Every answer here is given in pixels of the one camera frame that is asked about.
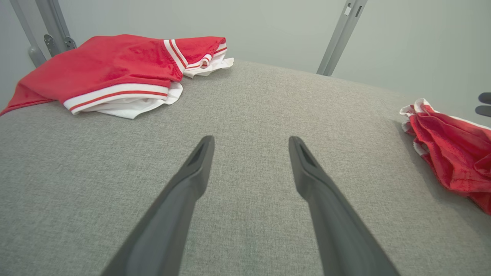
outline gray upholstered bench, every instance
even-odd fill
[[[401,94],[237,61],[128,120],[59,103],[0,117],[0,275],[98,275],[204,135],[216,139],[181,275],[321,275],[288,137],[301,137],[402,275],[489,275],[491,217],[444,190]]]

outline clothing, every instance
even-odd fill
[[[227,51],[225,41],[212,36],[176,40],[96,36],[22,78],[0,115],[58,100],[72,114],[99,111],[133,119],[177,101],[182,93],[178,82],[185,70],[198,74],[211,62],[219,60],[221,65]],[[232,64],[233,59],[221,68]]]
[[[447,189],[491,215],[491,129],[435,111],[425,99],[401,109],[403,130]]]

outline white fabric lining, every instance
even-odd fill
[[[117,92],[124,91],[149,91],[167,94],[169,88],[160,85],[146,84],[146,83],[122,83],[113,86],[105,87],[96,91],[89,92],[77,97],[66,100],[63,105],[70,110],[72,107],[85,102],[104,97]]]
[[[224,50],[218,53],[217,55],[215,55],[210,60],[210,64],[208,64],[208,66],[205,68],[196,67],[196,68],[186,69],[184,71],[184,76],[189,78],[193,78],[196,75],[207,76],[218,69],[228,69],[232,67],[232,65],[234,65],[234,59],[233,58],[224,59],[225,52],[227,52],[227,50]]]
[[[166,93],[167,96],[145,94],[144,92],[119,94],[115,96],[106,97],[98,101],[77,107],[72,110],[72,113],[76,115],[79,112],[98,111],[105,114],[110,114],[110,115],[119,116],[128,119],[134,119],[136,116],[144,112],[150,111],[152,109],[155,109],[163,104],[171,105],[175,103],[179,99],[183,91],[182,85],[176,82],[171,82],[170,88],[165,87],[165,89],[167,89],[167,91],[164,93]]]

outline gray wall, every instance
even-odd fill
[[[345,0],[59,0],[78,44],[95,35],[225,36],[227,56],[315,73]]]
[[[44,43],[44,35],[48,33],[48,30],[44,25],[43,18],[41,17],[41,13],[39,12],[39,8],[36,4],[36,0],[17,0],[17,2],[19,3],[24,16],[26,17],[29,28],[34,34],[34,38],[36,39],[39,49],[41,49],[41,52],[46,59],[50,59],[50,51]]]
[[[0,0],[0,109],[14,94],[17,82],[34,70],[27,55],[30,43],[9,0]]]
[[[333,76],[489,126],[474,109],[491,92],[490,15],[489,0],[368,0]]]

